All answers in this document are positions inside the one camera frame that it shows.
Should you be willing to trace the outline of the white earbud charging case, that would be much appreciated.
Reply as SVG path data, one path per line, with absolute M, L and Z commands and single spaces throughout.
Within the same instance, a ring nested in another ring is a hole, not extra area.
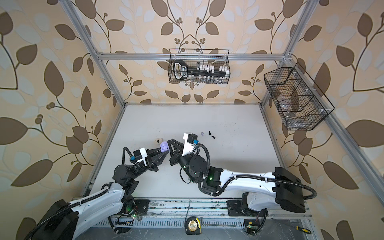
M 163 140 L 162 138 L 157 138 L 157 139 L 155 140 L 155 142 L 156 142 L 157 144 L 161 144 L 163 141 L 164 141 L 164 140 Z

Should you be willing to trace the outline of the black socket set holder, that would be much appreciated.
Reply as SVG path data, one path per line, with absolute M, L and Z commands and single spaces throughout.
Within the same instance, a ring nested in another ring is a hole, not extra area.
M 187 64 L 185 61 L 176 60 L 172 64 L 171 73 L 174 74 L 175 79 L 177 80 L 193 80 L 195 78 L 200 79 L 229 79 L 231 72 L 227 66 L 215 67 L 214 65 L 202 64 L 200 62 L 196 63 L 194 67 L 193 64 Z

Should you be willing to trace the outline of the purple round charging case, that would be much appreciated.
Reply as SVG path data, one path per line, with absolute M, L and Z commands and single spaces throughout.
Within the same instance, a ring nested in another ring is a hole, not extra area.
M 160 147 L 161 147 L 161 152 L 162 153 L 169 151 L 169 145 L 168 145 L 167 141 L 162 142 L 160 144 Z

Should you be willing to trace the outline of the yellow black screwdriver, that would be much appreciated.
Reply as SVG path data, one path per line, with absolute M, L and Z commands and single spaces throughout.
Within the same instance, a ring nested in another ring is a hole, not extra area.
M 305 229 L 305 228 L 302 228 L 302 227 L 299 227 L 299 226 L 296 226 L 296 229 L 297 229 L 297 231 L 301 231 L 301 232 L 303 232 L 305 234 L 308 234 L 308 235 L 312 234 L 312 232 L 309 229 Z

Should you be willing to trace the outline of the yellow black tape measure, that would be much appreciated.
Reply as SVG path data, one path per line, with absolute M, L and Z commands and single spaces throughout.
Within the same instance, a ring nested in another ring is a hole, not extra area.
M 187 235 L 201 235 L 202 224 L 197 217 L 189 217 L 185 220 L 185 233 Z

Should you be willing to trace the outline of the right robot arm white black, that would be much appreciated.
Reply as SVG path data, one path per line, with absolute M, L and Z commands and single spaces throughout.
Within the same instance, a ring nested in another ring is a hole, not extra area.
M 225 191 L 243 192 L 243 205 L 252 211 L 280 207 L 292 213 L 305 213 L 305 201 L 317 196 L 312 187 L 302 184 L 285 168 L 251 174 L 213 167 L 208 148 L 197 139 L 184 143 L 168 140 L 161 143 L 161 150 L 170 153 L 170 164 L 180 165 L 188 182 L 197 184 L 201 193 L 219 197 Z

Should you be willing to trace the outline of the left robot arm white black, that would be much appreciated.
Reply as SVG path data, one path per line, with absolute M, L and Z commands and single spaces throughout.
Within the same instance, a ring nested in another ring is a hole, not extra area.
M 172 153 L 168 146 L 134 152 L 124 147 L 122 163 L 115 168 L 112 182 L 85 198 L 56 202 L 25 239 L 74 240 L 98 222 L 121 212 L 139 184 L 136 178 L 147 171 L 157 172 Z

